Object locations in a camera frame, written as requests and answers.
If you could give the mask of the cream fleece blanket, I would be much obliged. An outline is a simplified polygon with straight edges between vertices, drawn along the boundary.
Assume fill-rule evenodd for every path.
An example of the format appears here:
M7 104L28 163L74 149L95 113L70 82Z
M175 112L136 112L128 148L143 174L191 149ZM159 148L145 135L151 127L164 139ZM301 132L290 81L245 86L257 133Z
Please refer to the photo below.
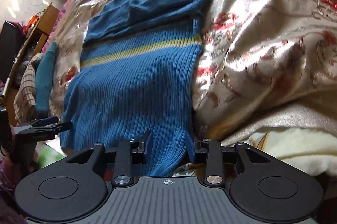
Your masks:
M311 175L336 176L336 111L290 104L251 119L222 140L243 141Z

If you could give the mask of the teal folded garment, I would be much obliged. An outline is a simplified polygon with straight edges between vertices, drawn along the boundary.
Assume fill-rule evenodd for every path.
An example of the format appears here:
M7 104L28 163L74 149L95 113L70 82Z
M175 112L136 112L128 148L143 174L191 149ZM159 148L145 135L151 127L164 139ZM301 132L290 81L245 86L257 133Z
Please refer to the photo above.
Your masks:
M52 42L44 53L35 75L35 112L37 116L49 115L49 98L53 86L55 59L58 51L58 43Z

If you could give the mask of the blue striped knit sweater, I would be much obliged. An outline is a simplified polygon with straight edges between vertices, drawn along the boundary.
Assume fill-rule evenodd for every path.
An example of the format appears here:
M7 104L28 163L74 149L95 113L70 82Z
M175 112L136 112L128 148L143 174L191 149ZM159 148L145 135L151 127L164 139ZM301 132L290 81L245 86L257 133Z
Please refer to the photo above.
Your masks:
M153 135L140 176L166 176L192 129L191 82L208 0L112 0L93 17L63 102L64 148Z

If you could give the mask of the beige checked cloth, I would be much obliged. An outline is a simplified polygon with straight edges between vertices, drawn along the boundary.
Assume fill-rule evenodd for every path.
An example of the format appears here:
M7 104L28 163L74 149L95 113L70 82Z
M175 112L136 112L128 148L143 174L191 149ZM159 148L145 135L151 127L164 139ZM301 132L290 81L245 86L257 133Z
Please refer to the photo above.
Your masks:
M33 119L36 102L35 74L44 53L38 53L28 63L19 91L14 99L15 119L19 124Z

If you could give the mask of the floral satin bedspread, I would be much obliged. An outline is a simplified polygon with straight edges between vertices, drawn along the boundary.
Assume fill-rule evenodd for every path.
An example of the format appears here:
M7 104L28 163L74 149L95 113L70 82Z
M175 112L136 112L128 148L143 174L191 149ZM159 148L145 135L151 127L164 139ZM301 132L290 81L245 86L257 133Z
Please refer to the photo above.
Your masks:
M111 0L68 0L57 41L53 114L62 114L88 21ZM336 0L210 0L192 84L197 130L224 145L267 128L336 134Z

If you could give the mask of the wooden bedside cabinet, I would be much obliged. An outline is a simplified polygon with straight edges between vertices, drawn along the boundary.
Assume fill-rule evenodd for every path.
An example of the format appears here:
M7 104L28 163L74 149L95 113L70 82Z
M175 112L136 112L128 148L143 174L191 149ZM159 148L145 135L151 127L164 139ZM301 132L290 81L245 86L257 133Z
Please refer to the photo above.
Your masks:
M54 23L56 22L58 13L59 10L52 5L52 2L47 5L33 28L27 33L27 37L14 59L14 64L11 67L9 77L6 79L2 95L2 107L7 109L9 116L14 115L14 98L19 90L15 83L18 69L24 57L27 56L29 49L33 49L32 56L42 52L42 48L47 42Z

